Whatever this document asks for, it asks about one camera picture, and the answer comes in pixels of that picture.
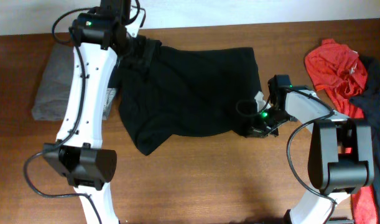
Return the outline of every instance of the green led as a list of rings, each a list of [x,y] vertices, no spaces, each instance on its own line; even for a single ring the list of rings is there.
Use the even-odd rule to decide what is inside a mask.
[[[263,112],[262,113],[262,118],[265,118],[266,116],[268,116],[269,115],[269,113],[267,113],[267,112]]]

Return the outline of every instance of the red fabric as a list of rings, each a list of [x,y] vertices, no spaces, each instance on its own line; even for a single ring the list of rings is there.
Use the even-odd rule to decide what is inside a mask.
[[[363,117],[363,111],[349,103],[352,96],[364,91],[368,77],[356,52],[327,39],[306,56],[305,64],[314,88],[325,90],[340,113],[351,118]]]
[[[361,109],[349,102],[365,89],[368,73],[358,54],[333,39],[322,41],[321,47],[305,58],[308,74],[317,91],[325,90],[336,109],[351,118],[363,118]],[[352,195],[353,218],[356,224],[377,224],[378,213],[372,187],[363,187]]]

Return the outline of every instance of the black fabric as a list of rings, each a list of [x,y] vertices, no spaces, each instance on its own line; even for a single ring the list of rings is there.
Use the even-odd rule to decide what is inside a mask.
[[[366,90],[362,95],[350,99],[350,102],[363,110],[371,125],[375,171],[373,189],[380,223],[380,66],[374,58],[360,59],[368,70]]]
[[[252,48],[189,52],[156,42],[152,50],[149,66],[125,60],[116,71],[119,114],[138,150],[149,155],[172,134],[247,133],[249,119],[235,104],[261,90]]]

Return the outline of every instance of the wooden table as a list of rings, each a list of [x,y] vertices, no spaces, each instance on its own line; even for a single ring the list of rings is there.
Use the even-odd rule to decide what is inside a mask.
[[[324,38],[348,44],[380,61],[380,19],[301,22],[188,29],[142,30],[142,35],[182,50],[253,47],[264,93],[275,74],[292,83],[312,83],[304,57]],[[77,198],[45,199],[28,188],[22,165],[44,142],[52,142],[61,122],[35,122],[30,113],[54,42],[50,34],[0,37],[0,223],[84,223]],[[324,93],[318,94],[330,102]],[[285,155],[289,134],[245,139],[228,132],[208,138],[172,136],[150,156],[133,145],[118,115],[117,102],[103,123],[105,149],[118,153],[112,181],[114,209],[125,223],[228,223],[280,218],[305,190],[293,177]],[[292,157],[308,180],[310,133],[294,140]],[[42,159],[30,176],[45,192],[73,192]],[[335,216],[351,217],[349,200]]]

